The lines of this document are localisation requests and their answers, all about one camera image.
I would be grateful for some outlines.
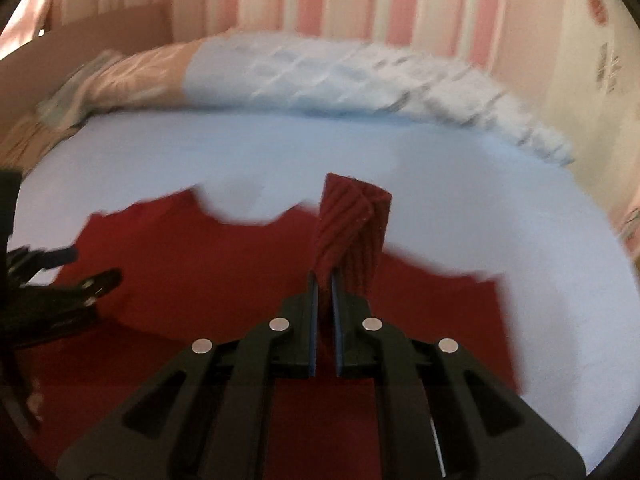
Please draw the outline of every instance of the mattress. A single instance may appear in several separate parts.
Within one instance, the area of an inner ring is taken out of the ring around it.
[[[386,250],[502,276],[523,397],[593,469],[640,404],[635,274],[568,170],[491,134],[400,119],[97,116],[23,183],[10,248],[70,244],[92,212],[191,186],[217,216],[267,222],[317,206],[330,171],[393,194]]]

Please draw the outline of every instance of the red garment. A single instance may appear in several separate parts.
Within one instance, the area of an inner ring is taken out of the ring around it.
[[[348,289],[369,292],[373,313],[426,341],[457,339],[514,385],[494,282],[447,278],[382,254],[390,195],[329,176],[320,219],[298,208],[263,226],[223,224],[184,191],[123,212],[94,214],[80,258],[57,283],[119,267],[123,282],[98,306],[99,327],[34,350],[44,423],[31,440],[52,467],[60,454],[194,339],[241,338],[288,296],[321,285],[340,264]],[[318,377],[280,381],[265,478],[380,478],[370,381],[334,377],[319,341]]]

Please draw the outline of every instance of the twisted red fabric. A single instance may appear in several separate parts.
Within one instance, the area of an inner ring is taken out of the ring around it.
[[[91,216],[76,241],[78,261],[56,281],[119,267],[123,282],[98,300],[100,326],[34,350],[45,400],[33,449],[54,467],[171,356],[196,338],[241,338],[305,290],[309,269],[326,286],[340,267],[348,290],[367,294],[376,316],[413,338],[453,337],[514,385],[497,284],[381,254],[390,200],[330,174],[319,218],[293,208],[267,225],[224,224],[204,214],[190,190]],[[380,478],[372,384],[335,377],[330,326],[321,321],[318,376],[277,384],[265,478]]]
[[[373,184],[329,173],[315,236],[314,272],[322,288],[340,267],[348,292],[366,296],[382,254],[391,195]]]

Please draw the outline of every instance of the metal screw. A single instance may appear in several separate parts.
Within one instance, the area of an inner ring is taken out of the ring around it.
[[[284,332],[289,328],[289,320],[285,317],[274,317],[269,322],[269,328],[274,332]]]
[[[377,332],[382,328],[382,321],[380,321],[377,317],[367,317],[367,319],[362,322],[362,326],[364,327],[364,330]]]
[[[450,339],[448,337],[441,339],[438,342],[438,348],[442,350],[446,354],[453,354],[458,351],[458,342],[455,339]]]
[[[213,348],[213,343],[208,339],[196,339],[191,345],[194,354],[206,354]]]

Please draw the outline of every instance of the red logo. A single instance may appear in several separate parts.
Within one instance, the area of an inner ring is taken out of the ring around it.
[[[609,23],[609,11],[603,0],[588,0],[589,12],[597,25],[604,27]]]

